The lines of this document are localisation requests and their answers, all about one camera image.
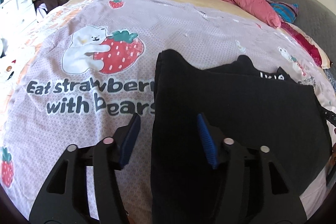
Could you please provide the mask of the bear print blanket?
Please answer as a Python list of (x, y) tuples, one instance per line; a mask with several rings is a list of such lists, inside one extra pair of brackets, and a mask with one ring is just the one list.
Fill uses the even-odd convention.
[(33, 23), (26, 30), (13, 31), (8, 40), (2, 38), (7, 49), (1, 58), (1, 112), (5, 111), (44, 40), (70, 22), (82, 8), (78, 4), (57, 7), (41, 23)]

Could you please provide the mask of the blue striped pillow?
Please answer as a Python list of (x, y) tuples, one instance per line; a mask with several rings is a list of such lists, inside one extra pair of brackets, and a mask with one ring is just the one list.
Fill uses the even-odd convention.
[(298, 16), (298, 4), (287, 4), (284, 2), (269, 2), (269, 4), (284, 22), (295, 22)]

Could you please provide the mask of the black and orange sweater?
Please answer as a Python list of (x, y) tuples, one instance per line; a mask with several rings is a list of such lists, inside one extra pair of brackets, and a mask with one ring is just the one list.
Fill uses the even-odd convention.
[(299, 197), (332, 154), (328, 126), (335, 124), (335, 114), (321, 106), (313, 87), (295, 83), (282, 69), (265, 75), (245, 55), (201, 70), (174, 50), (161, 52), (154, 104), (154, 223), (215, 223), (219, 188), (199, 135), (198, 114), (243, 146), (269, 147)]

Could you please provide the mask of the white chest of drawers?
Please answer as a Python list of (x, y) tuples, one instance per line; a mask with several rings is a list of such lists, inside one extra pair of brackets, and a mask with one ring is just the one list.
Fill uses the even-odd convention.
[(25, 29), (36, 20), (33, 0), (4, 0), (1, 4), (1, 24), (18, 25)]

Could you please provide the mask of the red patterned pillow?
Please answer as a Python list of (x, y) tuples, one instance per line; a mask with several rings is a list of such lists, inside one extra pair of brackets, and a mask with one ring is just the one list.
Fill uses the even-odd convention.
[(301, 45), (308, 54), (313, 58), (316, 65), (322, 69), (330, 69), (332, 62), (322, 48), (308, 36), (304, 31), (294, 24), (282, 22), (281, 28), (293, 37), (299, 45)]

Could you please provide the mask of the pink strawberry print quilt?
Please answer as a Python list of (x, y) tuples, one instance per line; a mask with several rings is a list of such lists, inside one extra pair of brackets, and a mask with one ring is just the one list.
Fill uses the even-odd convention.
[(242, 54), (262, 76), (282, 67), (335, 111), (331, 83), (294, 38), (220, 0), (72, 0), (25, 45), (35, 46), (34, 59), (13, 77), (1, 115), (1, 186), (25, 218), (68, 145), (95, 145), (138, 113), (141, 131), (117, 180), (126, 210), (150, 223), (154, 70), (163, 50), (200, 69)]

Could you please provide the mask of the grey quilted headboard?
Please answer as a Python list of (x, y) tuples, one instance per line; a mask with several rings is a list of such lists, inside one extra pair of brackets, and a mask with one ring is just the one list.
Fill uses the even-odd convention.
[(294, 24), (312, 37), (335, 60), (335, 14), (317, 0), (271, 0), (298, 5), (298, 16)]

